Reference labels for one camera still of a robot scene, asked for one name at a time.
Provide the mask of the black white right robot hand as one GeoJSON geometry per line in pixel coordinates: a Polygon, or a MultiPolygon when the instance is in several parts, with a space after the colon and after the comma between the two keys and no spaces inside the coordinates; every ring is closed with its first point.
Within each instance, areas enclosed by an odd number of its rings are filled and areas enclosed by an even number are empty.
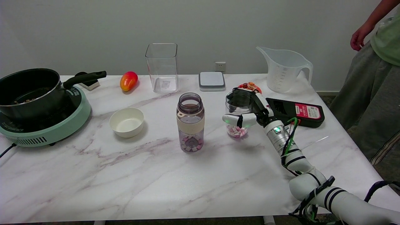
{"type": "Polygon", "coordinates": [[[248,128],[255,124],[266,127],[277,121],[266,98],[257,90],[233,88],[226,95],[226,106],[228,113],[223,115],[222,120],[236,127],[248,128]]]}

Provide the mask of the bystander bare hand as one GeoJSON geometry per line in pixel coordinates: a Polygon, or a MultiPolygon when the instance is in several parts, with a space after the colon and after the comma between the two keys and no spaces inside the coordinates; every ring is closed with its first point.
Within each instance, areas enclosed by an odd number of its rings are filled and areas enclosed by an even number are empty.
{"type": "Polygon", "coordinates": [[[359,27],[351,37],[351,48],[355,51],[360,51],[364,46],[365,37],[370,34],[374,30],[374,28],[375,25],[366,22],[361,27],[359,27]]]}

